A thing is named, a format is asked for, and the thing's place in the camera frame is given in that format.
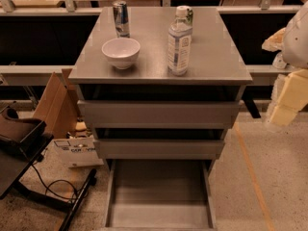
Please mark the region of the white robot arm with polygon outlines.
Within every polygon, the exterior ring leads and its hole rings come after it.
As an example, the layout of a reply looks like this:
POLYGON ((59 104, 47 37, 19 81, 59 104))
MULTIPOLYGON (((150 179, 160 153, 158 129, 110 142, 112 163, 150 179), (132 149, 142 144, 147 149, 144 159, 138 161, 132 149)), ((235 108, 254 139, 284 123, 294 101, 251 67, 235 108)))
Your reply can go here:
POLYGON ((262 48, 271 52, 280 50, 280 59, 296 68, 287 76, 280 74, 274 82, 266 126, 278 131, 288 126, 308 104, 308 2, 285 28, 267 38, 262 48))

